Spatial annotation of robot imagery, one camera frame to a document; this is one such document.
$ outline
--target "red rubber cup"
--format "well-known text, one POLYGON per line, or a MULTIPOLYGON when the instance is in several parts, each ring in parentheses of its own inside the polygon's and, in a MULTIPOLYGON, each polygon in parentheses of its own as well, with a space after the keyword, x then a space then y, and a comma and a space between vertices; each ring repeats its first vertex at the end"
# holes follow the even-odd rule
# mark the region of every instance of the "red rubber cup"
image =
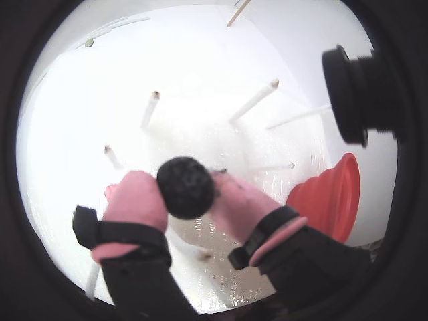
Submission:
POLYGON ((353 154, 345 154, 332 169, 296 185, 286 204, 308 225, 339 242, 346 242, 354 227, 360 202, 360 171, 353 154))

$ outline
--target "black cuff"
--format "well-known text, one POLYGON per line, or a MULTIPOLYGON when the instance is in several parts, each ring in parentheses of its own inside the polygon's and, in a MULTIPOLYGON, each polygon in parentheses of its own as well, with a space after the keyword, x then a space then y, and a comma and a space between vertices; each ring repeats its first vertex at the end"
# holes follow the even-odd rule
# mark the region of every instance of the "black cuff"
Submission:
POLYGON ((267 214, 254 228, 248 240, 234 249, 228 256, 235 270, 242 270, 249 265, 249 261, 259 247, 283 224, 298 217, 299 213, 291 207, 281 206, 267 214))
POLYGON ((154 227, 111 221, 98 221, 96 211, 77 206, 73 217, 73 231, 81 246, 93 249, 105 243, 125 243, 142 246, 142 253, 166 258, 171 266, 168 242, 161 231, 154 227))

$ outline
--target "black ball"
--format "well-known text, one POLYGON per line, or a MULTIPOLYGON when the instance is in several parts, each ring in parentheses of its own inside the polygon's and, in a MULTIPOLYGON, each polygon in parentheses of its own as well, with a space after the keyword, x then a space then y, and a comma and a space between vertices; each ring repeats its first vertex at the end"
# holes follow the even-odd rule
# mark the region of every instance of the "black ball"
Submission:
POLYGON ((214 182, 207 169, 190 157, 164 163, 157 181, 168 212, 178 219, 196 219, 214 202, 214 182))

